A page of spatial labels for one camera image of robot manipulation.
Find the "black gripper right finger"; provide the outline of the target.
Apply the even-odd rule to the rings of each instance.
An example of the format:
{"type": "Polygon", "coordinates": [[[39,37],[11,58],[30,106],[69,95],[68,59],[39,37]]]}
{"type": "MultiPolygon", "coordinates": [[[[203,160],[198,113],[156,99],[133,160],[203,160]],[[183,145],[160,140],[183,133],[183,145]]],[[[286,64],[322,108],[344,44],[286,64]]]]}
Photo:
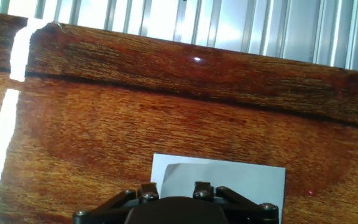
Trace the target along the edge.
{"type": "Polygon", "coordinates": [[[279,224],[279,209],[272,203],[256,204],[229,187],[214,188],[210,182],[196,181],[193,198],[222,208],[229,223],[279,224]]]}

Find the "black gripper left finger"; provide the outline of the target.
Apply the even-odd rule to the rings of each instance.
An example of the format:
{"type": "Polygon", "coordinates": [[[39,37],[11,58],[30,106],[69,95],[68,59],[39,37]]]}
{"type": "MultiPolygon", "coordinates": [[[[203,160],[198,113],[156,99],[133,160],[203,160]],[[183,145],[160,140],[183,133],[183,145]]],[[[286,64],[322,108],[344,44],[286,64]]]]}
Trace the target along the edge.
{"type": "Polygon", "coordinates": [[[142,184],[137,190],[123,190],[92,210],[84,209],[74,212],[72,222],[73,224],[124,223],[133,208],[159,198],[155,182],[142,184]]]}

